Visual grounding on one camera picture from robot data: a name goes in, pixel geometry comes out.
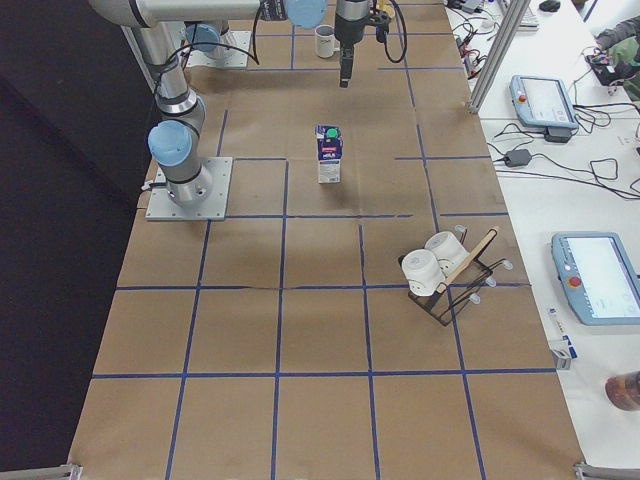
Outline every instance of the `computer mouse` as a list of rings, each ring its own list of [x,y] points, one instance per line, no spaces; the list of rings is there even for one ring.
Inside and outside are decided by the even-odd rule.
[[[558,0],[544,0],[538,8],[543,12],[557,12],[560,10],[560,2]]]

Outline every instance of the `blue joint cap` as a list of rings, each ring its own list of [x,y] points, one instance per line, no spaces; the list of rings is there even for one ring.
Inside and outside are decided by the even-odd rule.
[[[163,167],[180,165],[193,147],[188,127],[175,120],[166,120],[153,127],[147,142],[151,154]]]
[[[191,43],[191,40],[193,40],[193,43],[221,43],[220,32],[218,32],[218,29],[206,23],[191,24],[185,29],[184,33],[184,36],[189,43]],[[196,45],[193,49],[209,53],[216,49],[216,45]]]
[[[296,27],[311,29],[324,20],[327,0],[285,0],[284,9]]]

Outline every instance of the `mounting plate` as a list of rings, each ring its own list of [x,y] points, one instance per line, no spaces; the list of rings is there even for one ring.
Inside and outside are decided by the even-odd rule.
[[[224,220],[227,212],[227,199],[229,197],[229,184],[231,182],[231,170],[233,158],[231,157],[207,157],[202,159],[202,168],[206,168],[213,177],[211,193],[201,203],[190,207],[177,205],[167,192],[166,187],[155,187],[151,191],[149,206],[147,207],[147,220]],[[154,180],[156,183],[166,181],[164,173],[158,168]]]
[[[249,46],[251,45],[251,32],[234,31],[233,36],[236,39],[236,46],[248,52]],[[191,55],[189,55],[187,67],[210,67],[223,68],[227,70],[242,69],[247,68],[247,58],[246,54],[238,52],[237,50],[232,50],[226,57],[214,60],[213,58],[207,57],[204,53],[194,49],[191,52]]]

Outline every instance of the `brown cup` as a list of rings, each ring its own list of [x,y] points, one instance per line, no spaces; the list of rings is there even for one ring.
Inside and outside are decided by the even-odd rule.
[[[604,389],[616,407],[622,410],[640,410],[640,372],[611,377]]]

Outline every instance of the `white mug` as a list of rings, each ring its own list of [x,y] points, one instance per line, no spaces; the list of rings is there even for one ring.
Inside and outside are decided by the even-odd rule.
[[[402,259],[402,272],[409,282],[409,290],[419,297],[433,295],[438,285],[444,282],[438,259],[425,249],[408,253]]]
[[[336,47],[336,37],[331,25],[318,25],[316,33],[316,55],[320,58],[330,58],[340,50]]]
[[[447,277],[469,255],[456,236],[447,231],[436,233],[427,241],[424,248],[433,252],[442,272]]]

